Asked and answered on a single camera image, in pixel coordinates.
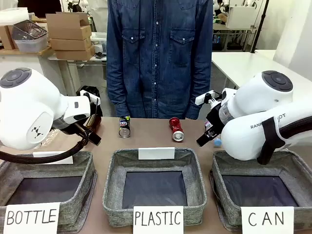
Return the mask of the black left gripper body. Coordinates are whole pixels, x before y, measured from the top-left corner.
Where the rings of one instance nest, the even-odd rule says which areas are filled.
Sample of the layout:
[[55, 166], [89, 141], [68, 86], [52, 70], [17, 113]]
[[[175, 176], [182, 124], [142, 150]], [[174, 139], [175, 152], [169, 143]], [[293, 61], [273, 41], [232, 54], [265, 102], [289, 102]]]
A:
[[87, 118], [86, 116], [75, 116], [74, 123], [66, 123], [64, 119], [58, 118], [54, 120], [54, 129], [58, 129], [67, 135], [78, 135], [81, 137], [87, 136], [91, 130], [84, 126]]

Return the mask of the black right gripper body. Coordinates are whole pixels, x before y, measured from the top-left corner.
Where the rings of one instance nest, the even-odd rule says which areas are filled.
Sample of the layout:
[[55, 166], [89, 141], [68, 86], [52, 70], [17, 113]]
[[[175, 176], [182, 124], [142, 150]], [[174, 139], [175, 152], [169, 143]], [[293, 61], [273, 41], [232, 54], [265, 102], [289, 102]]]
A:
[[219, 117], [219, 110], [221, 108], [221, 103], [217, 104], [215, 107], [213, 107], [210, 112], [207, 114], [207, 120], [212, 125], [212, 130], [214, 133], [221, 133], [225, 124], [221, 121]]

